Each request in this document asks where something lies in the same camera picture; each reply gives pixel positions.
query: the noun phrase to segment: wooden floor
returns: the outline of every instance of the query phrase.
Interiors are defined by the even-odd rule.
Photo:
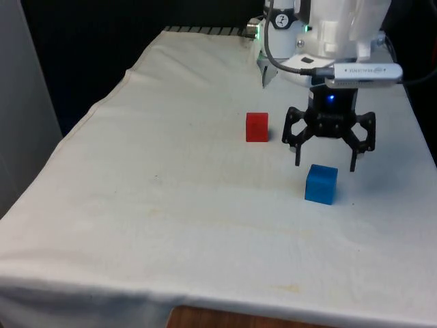
[[[171,312],[167,328],[328,328],[292,321],[247,316],[230,312],[177,307]]]

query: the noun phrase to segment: blue cube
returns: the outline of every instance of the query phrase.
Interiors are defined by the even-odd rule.
[[[308,173],[305,199],[326,205],[334,203],[339,170],[333,167],[312,165]]]

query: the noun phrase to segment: white wall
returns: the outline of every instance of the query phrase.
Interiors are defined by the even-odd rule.
[[[0,0],[0,217],[61,133],[19,0]]]

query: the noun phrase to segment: cable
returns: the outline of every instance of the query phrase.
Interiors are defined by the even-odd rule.
[[[432,72],[430,72],[426,77],[422,77],[421,79],[417,79],[417,80],[403,81],[401,82],[401,84],[405,85],[406,87],[410,87],[412,85],[422,84],[432,79],[433,77],[437,77],[437,67]]]
[[[289,73],[299,74],[299,75],[309,75],[313,77],[327,77],[329,79],[334,78],[333,68],[292,68],[280,64],[273,58],[270,52],[270,47],[268,45],[268,28],[270,26],[270,20],[272,19],[272,12],[274,7],[274,0],[270,0],[270,7],[266,17],[266,25],[264,26],[264,48],[266,50],[267,58],[272,63],[272,65],[280,70],[284,70]]]
[[[387,35],[385,35],[385,45],[386,45],[387,49],[389,50],[389,53],[393,59],[393,62],[397,64],[397,53],[396,53],[395,47],[393,46],[391,39]]]

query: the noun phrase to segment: red cube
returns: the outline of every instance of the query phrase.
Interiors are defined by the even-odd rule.
[[[268,142],[268,113],[247,113],[246,142]]]

